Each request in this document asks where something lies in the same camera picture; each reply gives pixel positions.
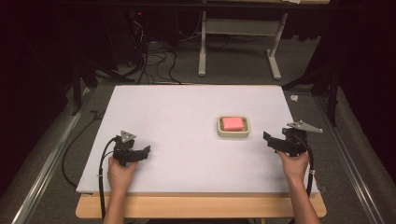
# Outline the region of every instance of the table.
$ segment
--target table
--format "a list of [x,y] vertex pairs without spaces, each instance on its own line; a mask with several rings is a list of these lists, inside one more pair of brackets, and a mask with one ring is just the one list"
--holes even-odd
[[[289,1],[280,0],[222,0],[221,2],[243,2],[243,3],[284,3]],[[330,0],[302,0],[301,4],[329,4]],[[202,15],[201,49],[199,56],[198,76],[204,77],[206,74],[206,34],[226,34],[226,35],[267,35],[273,36],[274,45],[265,51],[271,71],[275,80],[280,80],[281,75],[277,66],[275,54],[286,24],[288,13],[283,13],[279,21],[242,21],[208,19],[206,11]]]
[[[217,136],[217,117],[225,114],[246,116],[249,137]],[[262,139],[264,129],[281,138],[291,120],[278,86],[116,87],[78,184],[92,195],[81,195],[76,213],[101,216],[98,154],[113,133],[134,127],[135,149],[149,143],[152,150],[135,172],[126,217],[292,217],[281,162]],[[324,216],[316,186],[311,201]]]

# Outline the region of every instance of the white desk leg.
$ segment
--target white desk leg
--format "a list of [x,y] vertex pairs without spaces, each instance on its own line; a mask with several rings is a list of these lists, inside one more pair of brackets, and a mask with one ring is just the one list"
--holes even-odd
[[285,28],[287,17],[288,17],[288,13],[282,14],[282,18],[280,19],[279,25],[277,26],[277,30],[276,30],[275,43],[274,43],[272,49],[267,50],[268,61],[270,63],[273,77],[275,80],[281,79],[279,68],[277,67],[277,63],[276,63],[276,59],[275,59],[275,53],[276,53],[277,46],[279,45],[279,41],[280,41],[280,37],[282,36],[283,29]]
[[199,52],[198,76],[204,77],[206,73],[206,12],[202,12],[201,50]]

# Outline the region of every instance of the pink sponge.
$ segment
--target pink sponge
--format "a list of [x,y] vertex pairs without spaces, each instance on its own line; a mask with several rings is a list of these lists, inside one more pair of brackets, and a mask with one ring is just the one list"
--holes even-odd
[[244,121],[240,117],[228,117],[222,119],[224,131],[243,131]]

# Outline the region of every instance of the white desk foot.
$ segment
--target white desk foot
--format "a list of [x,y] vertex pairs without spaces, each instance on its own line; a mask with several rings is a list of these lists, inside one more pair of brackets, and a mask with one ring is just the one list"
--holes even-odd
[[206,54],[199,53],[199,67],[198,67],[198,76],[204,77],[206,74]]
[[268,49],[268,50],[267,50],[268,62],[270,63],[270,66],[271,66],[271,70],[272,70],[272,72],[273,72],[273,77],[274,77],[274,79],[277,80],[277,81],[279,81],[279,80],[281,79],[280,72],[279,72],[279,68],[277,67],[277,63],[276,63],[275,56],[274,56],[274,57],[271,57],[271,56],[270,56],[270,52],[271,52],[271,50]]

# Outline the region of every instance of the forearm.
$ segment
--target forearm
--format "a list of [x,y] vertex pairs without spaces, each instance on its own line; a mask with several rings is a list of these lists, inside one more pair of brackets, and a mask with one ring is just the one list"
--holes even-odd
[[306,194],[304,182],[301,180],[288,179],[290,186],[291,204],[293,206],[296,224],[320,223],[314,207]]
[[125,212],[125,198],[125,192],[111,192],[110,202],[108,202],[106,216],[103,222],[104,224],[123,223],[123,216]]

